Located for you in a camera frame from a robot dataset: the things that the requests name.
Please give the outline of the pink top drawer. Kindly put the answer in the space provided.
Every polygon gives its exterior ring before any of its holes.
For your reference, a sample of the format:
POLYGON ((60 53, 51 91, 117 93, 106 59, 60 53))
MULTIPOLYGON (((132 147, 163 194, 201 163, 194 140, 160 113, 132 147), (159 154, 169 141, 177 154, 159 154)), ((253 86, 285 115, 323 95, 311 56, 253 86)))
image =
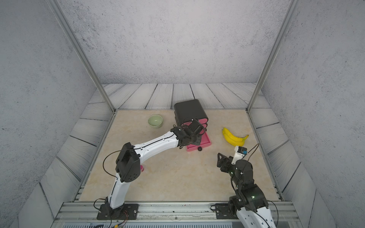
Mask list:
MULTIPOLYGON (((208 118, 203 118, 203 119, 198 119, 198 122, 203 125, 203 127, 207 127, 208 126, 208 118)), ((190 125, 192 123, 192 119, 191 120, 187 120, 184 123, 182 123, 182 125, 190 125)))

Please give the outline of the pink drawer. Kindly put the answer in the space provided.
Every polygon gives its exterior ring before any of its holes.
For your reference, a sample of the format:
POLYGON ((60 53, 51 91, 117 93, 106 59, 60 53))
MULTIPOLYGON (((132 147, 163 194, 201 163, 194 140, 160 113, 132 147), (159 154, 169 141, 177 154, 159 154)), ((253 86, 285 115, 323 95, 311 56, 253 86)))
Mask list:
MULTIPOLYGON (((198 119, 198 122, 203 125, 203 127, 207 127, 208 126, 208 118, 203 118, 203 119, 198 119)), ((190 125, 192 123, 192 119, 191 120, 187 120, 184 123, 182 123, 182 125, 190 125)))
POLYGON ((201 140, 200 140, 200 144, 190 144, 186 146, 186 151, 187 152, 192 152, 192 151, 202 151, 203 148, 209 147, 212 145, 212 142, 208 136, 208 134, 205 132, 203 135, 201 135, 201 140))

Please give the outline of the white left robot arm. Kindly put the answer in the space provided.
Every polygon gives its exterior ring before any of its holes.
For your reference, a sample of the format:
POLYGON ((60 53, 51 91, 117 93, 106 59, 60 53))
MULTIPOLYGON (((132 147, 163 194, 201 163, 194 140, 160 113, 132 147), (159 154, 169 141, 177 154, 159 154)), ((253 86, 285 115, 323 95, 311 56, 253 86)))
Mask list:
POLYGON ((190 144, 199 144, 202 135, 206 132, 206 123, 200 123, 198 119, 191 119, 189 124, 174 126, 164 135, 150 141, 132 145, 126 143, 118 151, 116 159, 115 182, 105 204, 110 210, 116 210, 125 203, 125 196, 130 183, 136 180, 140 174, 140 165, 161 152, 183 148, 190 144))

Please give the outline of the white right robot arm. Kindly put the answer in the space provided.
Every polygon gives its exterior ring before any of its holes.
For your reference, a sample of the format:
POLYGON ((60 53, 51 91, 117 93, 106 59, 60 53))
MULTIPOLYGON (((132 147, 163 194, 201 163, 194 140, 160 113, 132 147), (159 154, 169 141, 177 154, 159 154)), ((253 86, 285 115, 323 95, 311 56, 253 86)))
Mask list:
POLYGON ((217 214, 228 213, 237 218, 245 228, 275 228, 276 223, 268 201, 254 182, 253 166, 244 159, 233 162, 233 157, 221 153, 217 155, 217 167, 230 176, 235 195, 226 205, 216 205, 217 214))

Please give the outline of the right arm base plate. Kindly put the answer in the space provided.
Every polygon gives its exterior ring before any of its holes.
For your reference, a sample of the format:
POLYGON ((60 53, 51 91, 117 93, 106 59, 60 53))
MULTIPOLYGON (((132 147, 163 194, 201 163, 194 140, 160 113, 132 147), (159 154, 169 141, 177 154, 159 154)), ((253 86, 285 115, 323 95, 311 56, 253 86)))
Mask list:
POLYGON ((237 208, 231 203, 216 203, 210 206, 216 219, 238 219, 237 208))

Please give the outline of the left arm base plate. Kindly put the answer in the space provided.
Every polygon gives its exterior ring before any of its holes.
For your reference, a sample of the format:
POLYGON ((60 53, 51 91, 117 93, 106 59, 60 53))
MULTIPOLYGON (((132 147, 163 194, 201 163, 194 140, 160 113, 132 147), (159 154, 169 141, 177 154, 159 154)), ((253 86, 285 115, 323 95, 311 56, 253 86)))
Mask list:
POLYGON ((102 204, 97 215, 97 220, 136 220, 139 204, 124 204, 116 209, 102 204))

